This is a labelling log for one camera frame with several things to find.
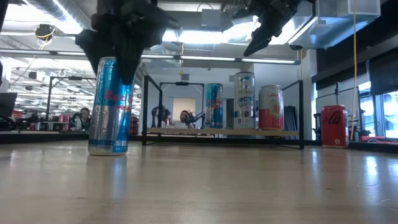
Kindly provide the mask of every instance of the can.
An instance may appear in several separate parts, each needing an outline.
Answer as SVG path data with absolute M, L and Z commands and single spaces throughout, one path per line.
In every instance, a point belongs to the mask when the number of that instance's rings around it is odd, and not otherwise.
M 116 58 L 101 58 L 91 116 L 88 152 L 117 156 L 127 152 L 133 85 L 123 85 Z
M 234 77 L 234 128 L 256 128 L 256 79 L 251 72 L 239 72 Z
M 259 94 L 259 128 L 284 129 L 284 97 L 279 85 L 261 87 Z
M 324 106 L 322 108 L 322 146 L 348 146 L 347 117 L 348 114 L 343 105 Z
M 219 83 L 206 85 L 206 128 L 223 128 L 223 86 Z

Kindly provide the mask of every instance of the energy drink can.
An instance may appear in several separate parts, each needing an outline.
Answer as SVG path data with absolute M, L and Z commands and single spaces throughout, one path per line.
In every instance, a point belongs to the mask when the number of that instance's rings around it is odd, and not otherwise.
M 256 90 L 254 74 L 239 72 L 234 77 L 234 129 L 256 128 Z
M 219 83 L 206 85 L 206 128 L 223 128 L 223 86 Z
M 259 128 L 283 130 L 284 93 L 279 85 L 261 87 L 259 94 Z
M 91 155 L 118 156 L 127 152 L 132 87 L 123 85 L 116 58 L 101 58 L 88 141 Z

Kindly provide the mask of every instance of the pink can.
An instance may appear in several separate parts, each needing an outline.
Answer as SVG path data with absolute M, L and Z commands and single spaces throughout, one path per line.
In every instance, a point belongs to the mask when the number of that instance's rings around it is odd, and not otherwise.
M 261 87 L 259 94 L 259 128 L 284 129 L 284 97 L 279 85 Z

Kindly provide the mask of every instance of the window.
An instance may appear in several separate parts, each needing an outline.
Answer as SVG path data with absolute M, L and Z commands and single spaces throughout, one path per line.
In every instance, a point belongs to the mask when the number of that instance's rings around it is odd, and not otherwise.
M 362 114 L 362 128 L 371 132 L 369 136 L 376 136 L 373 98 L 371 96 L 361 98 L 361 109 L 365 111 Z
M 173 120 L 179 121 L 181 111 L 196 113 L 197 100 L 194 98 L 174 98 L 173 102 Z
M 384 130 L 387 138 L 398 138 L 398 91 L 383 94 Z

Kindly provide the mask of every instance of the metal pole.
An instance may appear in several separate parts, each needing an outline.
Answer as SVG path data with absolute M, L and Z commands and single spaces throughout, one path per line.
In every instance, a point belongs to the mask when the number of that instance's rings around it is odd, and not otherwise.
M 142 145 L 147 145 L 147 125 L 148 125 L 148 77 L 144 77 L 144 108 L 142 109 Z
M 162 127 L 162 113 L 163 113 L 163 91 L 159 91 L 159 115 L 157 117 L 157 127 Z
M 203 105 L 205 104 L 205 84 L 201 84 L 202 88 L 202 95 L 201 95 L 201 111 L 205 112 L 203 110 Z M 201 118 L 201 128 L 205 128 L 205 118 Z
M 45 120 L 49 121 L 49 114 L 50 114 L 50 102 L 51 102 L 51 90 L 52 90 L 52 80 L 54 77 L 50 77 L 50 85 L 49 85 L 49 96 L 47 98 L 47 110 L 45 114 Z
M 300 149 L 304 149 L 304 84 L 303 80 L 298 81 L 298 133 L 300 136 Z

